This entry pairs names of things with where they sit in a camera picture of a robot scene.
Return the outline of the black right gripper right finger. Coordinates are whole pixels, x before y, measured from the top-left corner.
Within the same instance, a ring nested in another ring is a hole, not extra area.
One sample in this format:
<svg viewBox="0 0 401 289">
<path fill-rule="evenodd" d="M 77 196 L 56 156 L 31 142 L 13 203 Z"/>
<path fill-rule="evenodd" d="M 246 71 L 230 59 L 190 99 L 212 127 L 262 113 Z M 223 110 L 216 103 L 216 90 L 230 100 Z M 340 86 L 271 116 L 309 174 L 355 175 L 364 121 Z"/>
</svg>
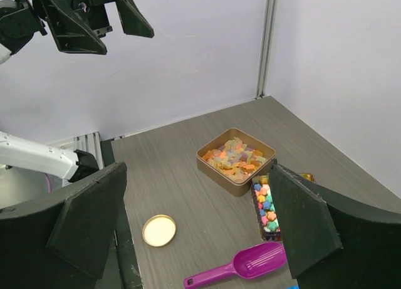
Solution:
<svg viewBox="0 0 401 289">
<path fill-rule="evenodd" d="M 327 203 L 301 176 L 274 164 L 269 180 L 289 270 L 298 278 L 343 245 Z"/>
</svg>

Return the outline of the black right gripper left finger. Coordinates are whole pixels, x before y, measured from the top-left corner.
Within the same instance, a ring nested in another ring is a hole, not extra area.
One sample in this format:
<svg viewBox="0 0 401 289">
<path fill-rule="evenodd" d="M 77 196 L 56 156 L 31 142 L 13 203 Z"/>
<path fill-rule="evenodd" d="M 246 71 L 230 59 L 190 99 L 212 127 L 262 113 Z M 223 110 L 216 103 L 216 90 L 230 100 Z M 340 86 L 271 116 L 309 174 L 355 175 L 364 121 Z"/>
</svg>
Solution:
<svg viewBox="0 0 401 289">
<path fill-rule="evenodd" d="M 88 276 L 100 279 L 127 185 L 127 166 L 114 163 L 78 181 L 46 245 Z"/>
</svg>

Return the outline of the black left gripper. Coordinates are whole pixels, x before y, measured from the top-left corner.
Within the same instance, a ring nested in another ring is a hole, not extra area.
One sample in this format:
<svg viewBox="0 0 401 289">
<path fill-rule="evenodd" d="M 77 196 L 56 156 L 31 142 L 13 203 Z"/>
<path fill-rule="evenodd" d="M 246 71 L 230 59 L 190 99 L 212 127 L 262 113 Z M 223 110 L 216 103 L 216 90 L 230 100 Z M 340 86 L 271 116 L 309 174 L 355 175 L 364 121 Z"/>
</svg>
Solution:
<svg viewBox="0 0 401 289">
<path fill-rule="evenodd" d="M 113 0 L 126 35 L 153 38 L 154 29 L 133 0 Z M 32 0 L 33 8 L 46 20 L 60 52 L 105 55 L 101 40 L 113 30 L 105 5 L 91 0 Z"/>
</svg>

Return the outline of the magenta plastic scoop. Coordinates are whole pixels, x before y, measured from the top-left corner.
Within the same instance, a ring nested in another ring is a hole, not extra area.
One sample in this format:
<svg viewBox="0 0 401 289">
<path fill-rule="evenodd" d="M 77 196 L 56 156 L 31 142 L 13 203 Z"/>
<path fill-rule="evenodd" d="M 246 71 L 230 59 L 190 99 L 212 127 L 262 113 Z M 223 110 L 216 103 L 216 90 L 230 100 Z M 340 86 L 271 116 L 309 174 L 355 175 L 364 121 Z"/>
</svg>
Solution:
<svg viewBox="0 0 401 289">
<path fill-rule="evenodd" d="M 186 278 L 184 288 L 200 288 L 234 275 L 252 280 L 281 268 L 286 262 L 287 257 L 282 243 L 263 242 L 241 250 L 228 264 Z"/>
</svg>

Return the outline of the gold tin of popsicle candies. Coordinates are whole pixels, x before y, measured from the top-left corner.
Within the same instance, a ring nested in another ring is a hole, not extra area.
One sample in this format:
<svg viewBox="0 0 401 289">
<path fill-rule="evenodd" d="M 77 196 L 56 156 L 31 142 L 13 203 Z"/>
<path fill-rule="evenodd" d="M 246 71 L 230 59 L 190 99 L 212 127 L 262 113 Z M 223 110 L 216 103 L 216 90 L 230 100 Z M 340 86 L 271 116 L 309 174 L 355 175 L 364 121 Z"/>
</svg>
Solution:
<svg viewBox="0 0 401 289">
<path fill-rule="evenodd" d="M 235 197 L 247 193 L 253 177 L 265 175 L 276 151 L 237 128 L 231 128 L 197 151 L 197 167 Z"/>
</svg>

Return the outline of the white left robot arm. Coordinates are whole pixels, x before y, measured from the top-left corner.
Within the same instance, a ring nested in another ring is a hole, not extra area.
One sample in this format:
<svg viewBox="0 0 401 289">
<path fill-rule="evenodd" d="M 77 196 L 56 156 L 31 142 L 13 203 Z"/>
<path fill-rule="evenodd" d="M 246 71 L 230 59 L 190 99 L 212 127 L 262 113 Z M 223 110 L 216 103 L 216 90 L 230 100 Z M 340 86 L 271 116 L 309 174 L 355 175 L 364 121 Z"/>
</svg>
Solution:
<svg viewBox="0 0 401 289">
<path fill-rule="evenodd" d="M 39 32 L 51 33 L 60 52 L 105 55 L 102 38 L 112 31 L 105 5 L 117 7 L 123 32 L 145 38 L 154 29 L 134 0 L 2 0 L 1 62 L 18 53 Z M 51 174 L 68 182 L 97 171 L 95 156 L 83 150 L 61 150 L 1 133 L 1 163 Z"/>
</svg>

